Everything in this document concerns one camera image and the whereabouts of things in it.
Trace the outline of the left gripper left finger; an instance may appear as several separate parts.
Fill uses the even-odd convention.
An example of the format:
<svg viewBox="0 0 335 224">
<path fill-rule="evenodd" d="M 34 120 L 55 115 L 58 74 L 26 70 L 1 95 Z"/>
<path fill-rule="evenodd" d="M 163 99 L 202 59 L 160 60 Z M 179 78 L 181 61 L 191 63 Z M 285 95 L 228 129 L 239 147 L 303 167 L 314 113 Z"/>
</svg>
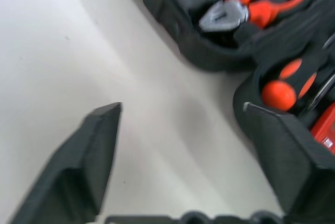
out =
<svg viewBox="0 0 335 224">
<path fill-rule="evenodd" d="M 9 224 L 87 224 L 108 185 L 121 103 L 94 109 L 51 156 Z"/>
</svg>

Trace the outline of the orange black utility knife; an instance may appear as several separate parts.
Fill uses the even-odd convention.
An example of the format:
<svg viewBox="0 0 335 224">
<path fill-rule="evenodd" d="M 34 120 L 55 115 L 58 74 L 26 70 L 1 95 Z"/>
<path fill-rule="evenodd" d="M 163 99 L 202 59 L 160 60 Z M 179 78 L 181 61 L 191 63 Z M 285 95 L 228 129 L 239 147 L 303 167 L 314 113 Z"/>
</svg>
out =
<svg viewBox="0 0 335 224">
<path fill-rule="evenodd" d="M 311 134 L 317 142 L 335 156 L 335 102 L 320 116 Z"/>
</svg>

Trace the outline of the black orange handled screwdriver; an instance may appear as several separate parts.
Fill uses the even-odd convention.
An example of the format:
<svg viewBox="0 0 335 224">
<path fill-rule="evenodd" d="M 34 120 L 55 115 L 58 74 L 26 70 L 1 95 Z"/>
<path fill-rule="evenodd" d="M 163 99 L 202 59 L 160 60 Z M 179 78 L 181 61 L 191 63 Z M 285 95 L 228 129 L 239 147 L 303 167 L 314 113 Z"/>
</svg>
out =
<svg viewBox="0 0 335 224">
<path fill-rule="evenodd" d="M 319 61 L 314 57 L 291 61 L 276 79 L 264 85 L 261 93 L 264 104 L 282 111 L 290 110 L 310 90 L 318 69 Z"/>
</svg>

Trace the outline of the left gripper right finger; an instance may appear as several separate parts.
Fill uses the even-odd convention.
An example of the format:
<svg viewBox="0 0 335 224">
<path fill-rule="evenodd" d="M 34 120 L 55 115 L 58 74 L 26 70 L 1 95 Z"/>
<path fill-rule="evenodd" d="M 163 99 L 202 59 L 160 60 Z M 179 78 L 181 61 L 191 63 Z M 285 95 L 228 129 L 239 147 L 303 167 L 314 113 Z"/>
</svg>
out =
<svg viewBox="0 0 335 224">
<path fill-rule="evenodd" d="M 292 114 L 244 103 L 261 167 L 287 224 L 335 224 L 335 156 Z"/>
</svg>

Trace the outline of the black tool case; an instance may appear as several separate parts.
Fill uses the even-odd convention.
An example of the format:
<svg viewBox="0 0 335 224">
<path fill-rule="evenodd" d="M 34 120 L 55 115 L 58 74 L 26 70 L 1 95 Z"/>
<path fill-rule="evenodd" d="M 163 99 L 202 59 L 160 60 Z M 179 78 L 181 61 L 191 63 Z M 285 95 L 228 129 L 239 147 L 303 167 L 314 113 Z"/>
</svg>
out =
<svg viewBox="0 0 335 224">
<path fill-rule="evenodd" d="M 246 102 L 292 114 L 310 133 L 335 102 L 335 0 L 305 0 L 297 10 L 279 14 L 265 28 L 247 22 L 226 32 L 203 32 L 198 25 L 219 0 L 142 1 L 176 42 L 180 53 L 196 67 L 213 72 L 252 69 L 250 78 L 237 90 L 234 102 L 236 118 L 249 137 L 243 115 Z M 319 61 L 310 90 L 288 111 L 265 105 L 261 97 L 264 85 L 276 79 L 285 65 L 304 57 Z"/>
</svg>

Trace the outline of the orange handled pliers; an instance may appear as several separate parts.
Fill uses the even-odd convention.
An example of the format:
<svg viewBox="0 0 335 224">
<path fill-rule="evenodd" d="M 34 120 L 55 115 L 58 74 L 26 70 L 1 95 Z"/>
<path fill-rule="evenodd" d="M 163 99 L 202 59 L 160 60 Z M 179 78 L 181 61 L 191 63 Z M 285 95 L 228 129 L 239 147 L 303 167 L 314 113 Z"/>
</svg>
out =
<svg viewBox="0 0 335 224">
<path fill-rule="evenodd" d="M 270 0 L 219 0 L 199 20 L 203 32 L 226 32 L 242 23 L 252 23 L 260 28 L 271 24 L 279 14 L 297 10 L 305 0 L 288 0 L 273 3 Z"/>
</svg>

